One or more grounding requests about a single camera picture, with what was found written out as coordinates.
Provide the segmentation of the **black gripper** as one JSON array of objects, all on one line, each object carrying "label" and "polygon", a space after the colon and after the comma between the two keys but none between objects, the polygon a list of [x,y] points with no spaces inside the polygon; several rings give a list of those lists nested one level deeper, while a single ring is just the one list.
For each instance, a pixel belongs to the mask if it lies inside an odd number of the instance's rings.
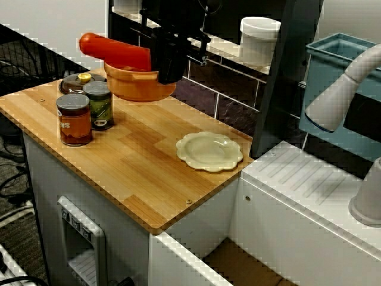
[{"label": "black gripper", "polygon": [[144,5],[142,33],[151,36],[151,70],[158,82],[178,82],[185,72],[187,58],[205,65],[206,48],[211,42],[202,30],[206,5]]}]

